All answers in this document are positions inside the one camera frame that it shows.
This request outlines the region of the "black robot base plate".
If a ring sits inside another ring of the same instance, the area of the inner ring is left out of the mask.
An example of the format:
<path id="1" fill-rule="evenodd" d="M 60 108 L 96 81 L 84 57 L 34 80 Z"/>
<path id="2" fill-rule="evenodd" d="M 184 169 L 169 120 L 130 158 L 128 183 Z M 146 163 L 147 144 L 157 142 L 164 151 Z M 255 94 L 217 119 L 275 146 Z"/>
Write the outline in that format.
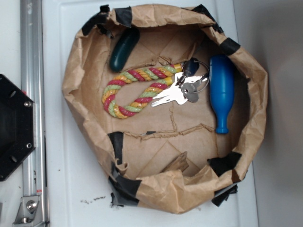
<path id="1" fill-rule="evenodd" d="M 1 74 L 0 180 L 6 181 L 34 148 L 34 102 Z"/>

